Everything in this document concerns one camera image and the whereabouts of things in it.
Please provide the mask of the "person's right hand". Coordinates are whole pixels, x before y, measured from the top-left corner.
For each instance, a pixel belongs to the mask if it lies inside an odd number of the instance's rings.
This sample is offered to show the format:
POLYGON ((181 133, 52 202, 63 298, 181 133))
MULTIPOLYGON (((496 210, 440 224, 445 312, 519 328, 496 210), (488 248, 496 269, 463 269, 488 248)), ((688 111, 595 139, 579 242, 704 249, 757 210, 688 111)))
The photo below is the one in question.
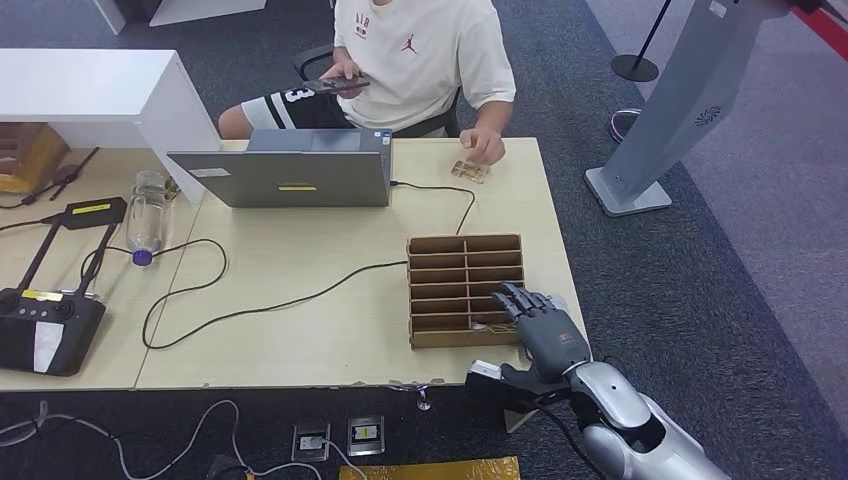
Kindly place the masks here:
POLYGON ((352 99, 359 96, 364 89, 364 86, 361 84, 363 77, 360 67, 351 59, 336 60, 320 79, 326 82, 342 81, 345 83, 347 85, 346 89, 336 89, 333 91, 334 94, 345 99, 352 99))

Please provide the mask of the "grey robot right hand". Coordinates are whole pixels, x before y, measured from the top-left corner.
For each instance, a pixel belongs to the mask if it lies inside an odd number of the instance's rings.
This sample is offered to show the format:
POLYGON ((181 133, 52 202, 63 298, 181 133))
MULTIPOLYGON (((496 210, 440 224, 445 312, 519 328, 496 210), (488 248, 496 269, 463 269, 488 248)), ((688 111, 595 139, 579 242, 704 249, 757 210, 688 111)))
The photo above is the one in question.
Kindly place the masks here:
POLYGON ((542 384, 561 382, 592 360, 589 343, 570 315, 540 292, 509 282, 491 296, 508 313, 531 360, 530 372, 542 384))

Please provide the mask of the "person's left hand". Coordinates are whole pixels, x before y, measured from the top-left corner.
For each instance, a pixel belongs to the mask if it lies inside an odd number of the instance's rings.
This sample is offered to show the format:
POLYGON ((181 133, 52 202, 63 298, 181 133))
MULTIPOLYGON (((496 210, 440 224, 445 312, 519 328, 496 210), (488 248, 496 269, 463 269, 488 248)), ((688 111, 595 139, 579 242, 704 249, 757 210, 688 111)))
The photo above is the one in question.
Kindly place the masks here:
POLYGON ((459 140, 465 150, 465 159, 477 165, 494 165, 506 154, 503 139, 496 130, 466 129, 460 133, 459 140))

